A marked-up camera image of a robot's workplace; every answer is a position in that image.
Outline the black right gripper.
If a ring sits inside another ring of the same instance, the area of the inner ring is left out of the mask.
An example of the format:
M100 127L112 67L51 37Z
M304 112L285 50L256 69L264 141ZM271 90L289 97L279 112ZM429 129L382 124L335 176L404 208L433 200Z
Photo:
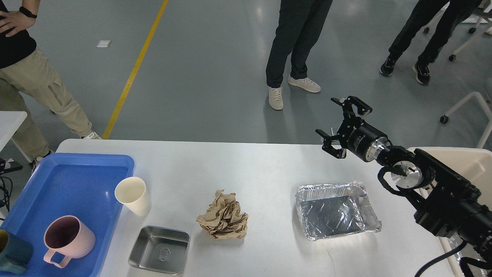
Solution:
M322 137L322 149L337 159L346 158L346 149L364 162L375 160L379 153L389 146L385 133L367 124L364 118L373 111L372 107L355 96L332 97L331 101L342 107L343 121L337 135L328 135L317 128L315 132ZM339 141L342 146L335 149L332 142Z

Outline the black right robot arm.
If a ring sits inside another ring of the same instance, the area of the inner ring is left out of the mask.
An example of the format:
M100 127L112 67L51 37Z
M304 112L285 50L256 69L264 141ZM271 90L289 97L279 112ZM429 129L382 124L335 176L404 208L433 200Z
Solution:
M364 162L376 161L381 165L378 181L413 205L417 224L436 237L457 234L462 239L458 247L422 266L416 276L468 244L481 259L462 257L459 266L464 276L473 276L471 266L491 270L492 214L478 202L481 191L423 149L409 151L393 145L385 133L364 120L373 109L358 97L331 100L342 107L343 121L335 135L316 129L323 139L322 149L337 159L344 159L350 151Z

